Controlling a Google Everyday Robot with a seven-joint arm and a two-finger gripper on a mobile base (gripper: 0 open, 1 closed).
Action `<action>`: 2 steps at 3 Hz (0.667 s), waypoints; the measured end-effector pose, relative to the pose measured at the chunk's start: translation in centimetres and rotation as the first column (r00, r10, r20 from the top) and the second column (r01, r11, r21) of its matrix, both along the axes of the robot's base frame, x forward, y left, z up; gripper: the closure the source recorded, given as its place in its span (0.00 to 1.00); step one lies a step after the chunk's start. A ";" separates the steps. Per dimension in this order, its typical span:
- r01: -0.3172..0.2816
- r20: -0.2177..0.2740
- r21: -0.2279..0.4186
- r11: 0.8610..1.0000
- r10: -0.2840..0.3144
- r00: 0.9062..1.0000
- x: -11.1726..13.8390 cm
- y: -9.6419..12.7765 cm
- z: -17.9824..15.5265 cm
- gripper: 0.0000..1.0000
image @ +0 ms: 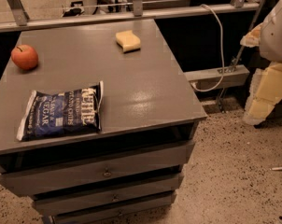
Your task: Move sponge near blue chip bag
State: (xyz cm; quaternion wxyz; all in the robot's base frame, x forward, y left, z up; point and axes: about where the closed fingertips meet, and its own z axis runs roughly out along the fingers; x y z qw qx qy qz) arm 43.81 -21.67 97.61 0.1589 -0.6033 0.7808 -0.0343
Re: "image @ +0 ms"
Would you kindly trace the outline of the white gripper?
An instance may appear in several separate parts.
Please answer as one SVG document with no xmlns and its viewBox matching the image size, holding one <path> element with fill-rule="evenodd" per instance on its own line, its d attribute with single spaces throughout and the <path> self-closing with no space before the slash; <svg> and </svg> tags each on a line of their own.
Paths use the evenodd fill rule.
<svg viewBox="0 0 282 224">
<path fill-rule="evenodd" d="M 240 44 L 248 48 L 260 46 L 261 57 L 271 61 L 264 70 L 256 69 L 245 105 L 244 123 L 258 125 L 282 100 L 282 0 L 262 24 L 242 37 Z"/>
</svg>

